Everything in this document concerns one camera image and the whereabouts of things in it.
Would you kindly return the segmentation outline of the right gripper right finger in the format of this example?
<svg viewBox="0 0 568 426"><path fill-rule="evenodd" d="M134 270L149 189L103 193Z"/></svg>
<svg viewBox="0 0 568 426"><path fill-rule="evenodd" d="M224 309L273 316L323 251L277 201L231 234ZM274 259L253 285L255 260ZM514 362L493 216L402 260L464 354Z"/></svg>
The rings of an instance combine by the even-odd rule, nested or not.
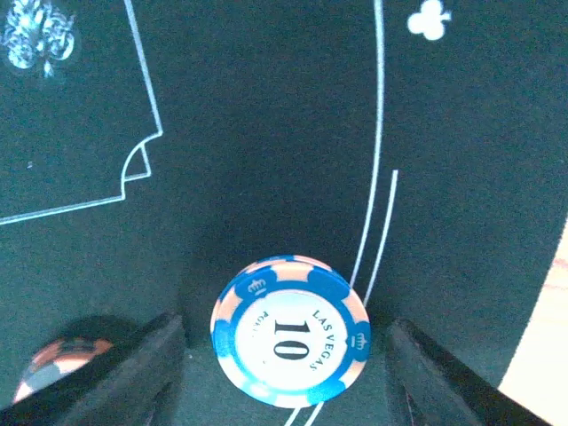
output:
<svg viewBox="0 0 568 426"><path fill-rule="evenodd" d="M406 319L385 331L391 425L545 425Z"/></svg>

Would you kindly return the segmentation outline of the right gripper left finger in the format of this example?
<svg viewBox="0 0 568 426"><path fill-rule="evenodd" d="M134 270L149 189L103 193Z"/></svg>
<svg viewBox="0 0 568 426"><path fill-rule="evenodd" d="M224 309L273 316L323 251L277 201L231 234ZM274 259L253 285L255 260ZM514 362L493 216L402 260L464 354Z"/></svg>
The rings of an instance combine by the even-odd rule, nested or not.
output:
<svg viewBox="0 0 568 426"><path fill-rule="evenodd" d="M173 424L185 352L180 315L165 312L142 326L114 315L83 317L35 354L60 338L74 337L104 338L114 346L55 383L11 402L1 411L3 425Z"/></svg>

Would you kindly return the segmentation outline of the brown chip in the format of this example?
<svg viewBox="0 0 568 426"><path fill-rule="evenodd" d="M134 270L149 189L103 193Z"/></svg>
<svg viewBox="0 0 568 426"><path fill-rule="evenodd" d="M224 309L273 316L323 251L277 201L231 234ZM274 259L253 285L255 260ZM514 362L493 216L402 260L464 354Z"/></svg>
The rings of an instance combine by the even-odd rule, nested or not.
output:
<svg viewBox="0 0 568 426"><path fill-rule="evenodd" d="M24 370L12 403L57 382L114 345L107 339L60 338L39 350Z"/></svg>

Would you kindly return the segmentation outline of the blue chip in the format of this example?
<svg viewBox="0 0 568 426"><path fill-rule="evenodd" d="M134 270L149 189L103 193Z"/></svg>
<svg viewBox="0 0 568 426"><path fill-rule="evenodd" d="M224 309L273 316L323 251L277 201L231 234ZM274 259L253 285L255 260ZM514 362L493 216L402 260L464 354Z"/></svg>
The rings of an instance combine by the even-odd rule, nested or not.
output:
<svg viewBox="0 0 568 426"><path fill-rule="evenodd" d="M353 385L369 356L366 308L333 268L299 255L242 269L218 297L210 337L238 389L282 408L315 406Z"/></svg>

